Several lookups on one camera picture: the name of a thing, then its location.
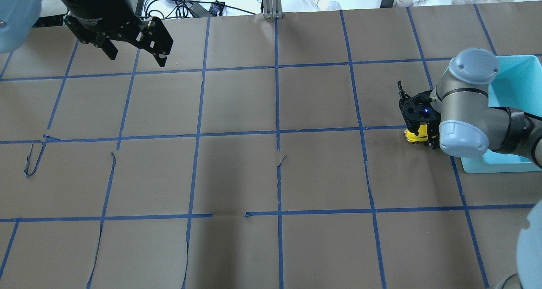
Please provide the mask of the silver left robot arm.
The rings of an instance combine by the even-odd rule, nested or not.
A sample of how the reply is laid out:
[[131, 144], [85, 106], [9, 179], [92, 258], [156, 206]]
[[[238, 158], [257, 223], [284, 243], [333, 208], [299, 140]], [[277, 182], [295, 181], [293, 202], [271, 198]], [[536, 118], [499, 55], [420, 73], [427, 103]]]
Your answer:
[[[133, 10], [130, 0], [60, 0], [68, 14], [64, 23], [83, 44], [101, 49], [109, 59], [118, 54], [114, 41], [130, 43], [153, 55], [164, 67], [174, 40], [157, 17], [145, 18]], [[0, 0], [0, 50], [19, 49], [37, 23], [42, 0]]]

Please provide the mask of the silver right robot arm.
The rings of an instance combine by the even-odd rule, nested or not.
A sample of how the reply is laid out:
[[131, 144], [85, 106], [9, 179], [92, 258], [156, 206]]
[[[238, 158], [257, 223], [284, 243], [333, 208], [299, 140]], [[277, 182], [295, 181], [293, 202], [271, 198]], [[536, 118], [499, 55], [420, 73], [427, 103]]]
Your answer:
[[541, 63], [534, 55], [497, 56], [468, 48], [449, 62], [432, 90], [408, 95], [397, 83], [398, 107], [412, 136], [459, 158], [467, 174], [541, 176]]

